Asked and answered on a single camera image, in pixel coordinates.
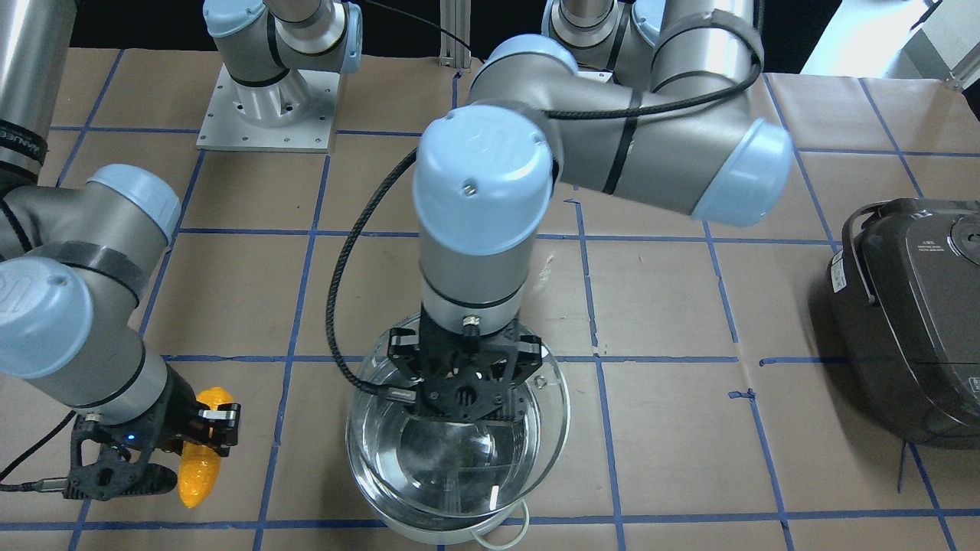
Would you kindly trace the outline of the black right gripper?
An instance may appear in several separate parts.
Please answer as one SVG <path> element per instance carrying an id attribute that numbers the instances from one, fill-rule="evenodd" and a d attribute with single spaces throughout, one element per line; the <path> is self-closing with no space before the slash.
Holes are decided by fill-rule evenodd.
<path id="1" fill-rule="evenodd" d="M 172 367 L 161 397 L 132 421 L 107 425 L 81 416 L 73 424 L 70 470 L 63 496 L 71 500 L 109 500 L 171 492 L 178 475 L 152 464 L 156 449 L 182 453 L 183 443 L 230 456 L 239 442 L 241 405 L 227 403 L 201 409 L 194 392 Z"/>

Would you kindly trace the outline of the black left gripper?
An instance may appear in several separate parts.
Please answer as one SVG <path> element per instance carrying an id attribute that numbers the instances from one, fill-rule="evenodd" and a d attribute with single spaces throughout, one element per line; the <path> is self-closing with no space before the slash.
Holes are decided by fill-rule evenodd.
<path id="1" fill-rule="evenodd" d="M 543 343 L 512 318 L 493 334 L 481 334 L 473 316 L 461 334 L 430 315 L 391 328 L 387 359 L 407 383 L 406 411 L 438 422 L 520 422 L 530 408 L 525 381 L 543 365 Z"/>

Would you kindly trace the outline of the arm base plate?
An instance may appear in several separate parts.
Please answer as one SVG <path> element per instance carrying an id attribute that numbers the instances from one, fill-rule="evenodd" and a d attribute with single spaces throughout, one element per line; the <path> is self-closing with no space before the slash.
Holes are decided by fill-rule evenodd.
<path id="1" fill-rule="evenodd" d="M 581 80 L 592 81 L 592 83 L 613 82 L 613 73 L 606 72 L 605 70 L 578 70 L 578 72 L 575 73 L 575 76 L 577 76 L 577 78 L 581 78 Z"/>
<path id="2" fill-rule="evenodd" d="M 328 154 L 343 82 L 338 73 L 291 70 L 278 83 L 248 87 L 232 80 L 222 67 L 196 146 L 224 152 Z"/>

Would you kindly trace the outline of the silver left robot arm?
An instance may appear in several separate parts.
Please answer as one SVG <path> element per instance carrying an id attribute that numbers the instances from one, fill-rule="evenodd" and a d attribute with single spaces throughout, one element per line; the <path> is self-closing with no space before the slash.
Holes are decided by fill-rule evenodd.
<path id="1" fill-rule="evenodd" d="M 788 132 L 749 113 L 762 74 L 760 1 L 552 1 L 543 34 L 509 38 L 468 103 L 414 153 L 421 314 L 392 329 L 396 383 L 367 385 L 416 416 L 515 422 L 542 365 L 521 329 L 530 254 L 558 181 L 735 227 L 786 185 Z"/>

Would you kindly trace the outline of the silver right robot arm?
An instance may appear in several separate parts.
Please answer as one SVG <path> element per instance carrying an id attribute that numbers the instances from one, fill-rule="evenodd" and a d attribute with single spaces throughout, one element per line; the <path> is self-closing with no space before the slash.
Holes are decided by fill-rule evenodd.
<path id="1" fill-rule="evenodd" d="M 181 200 L 141 168 L 99 168 L 84 188 L 39 186 L 78 1 L 2 3 L 2 372 L 69 408 L 62 478 L 3 484 L 74 500 L 211 492 L 241 407 L 195 392 L 129 326 Z"/>

